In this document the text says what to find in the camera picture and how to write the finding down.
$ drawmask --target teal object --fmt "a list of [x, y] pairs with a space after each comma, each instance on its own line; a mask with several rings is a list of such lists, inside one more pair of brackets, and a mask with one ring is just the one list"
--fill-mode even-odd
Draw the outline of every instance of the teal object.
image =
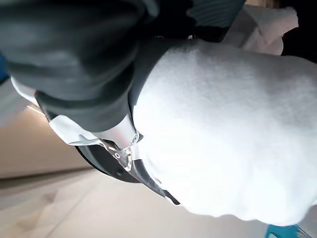
[[298, 226], [277, 227], [269, 225], [265, 238], [312, 238]]
[[0, 55], [0, 83], [5, 81], [8, 77], [7, 74], [7, 64], [3, 56]]

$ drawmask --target sleeve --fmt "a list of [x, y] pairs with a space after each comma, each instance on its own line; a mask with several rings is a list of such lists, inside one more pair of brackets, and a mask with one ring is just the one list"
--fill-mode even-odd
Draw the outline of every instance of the sleeve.
[[190, 212], [297, 223], [317, 200], [316, 80], [296, 57], [169, 50], [134, 108], [148, 173]]

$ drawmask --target wooden surface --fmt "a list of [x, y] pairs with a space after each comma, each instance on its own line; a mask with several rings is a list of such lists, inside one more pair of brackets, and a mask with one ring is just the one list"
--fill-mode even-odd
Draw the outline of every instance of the wooden surface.
[[90, 168], [65, 144], [46, 118], [30, 109], [0, 127], [0, 179]]

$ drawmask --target black plastic part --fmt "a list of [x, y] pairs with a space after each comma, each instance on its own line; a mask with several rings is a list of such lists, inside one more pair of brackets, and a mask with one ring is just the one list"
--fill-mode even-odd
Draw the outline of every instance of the black plastic part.
[[76, 146], [76, 149], [98, 171], [124, 182], [140, 183], [102, 146]]

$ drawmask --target white cloth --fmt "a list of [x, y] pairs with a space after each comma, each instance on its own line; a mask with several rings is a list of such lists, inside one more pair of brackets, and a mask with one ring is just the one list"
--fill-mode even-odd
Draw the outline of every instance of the white cloth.
[[304, 59], [171, 49], [134, 123], [150, 176], [190, 212], [284, 226], [317, 199], [317, 66]]

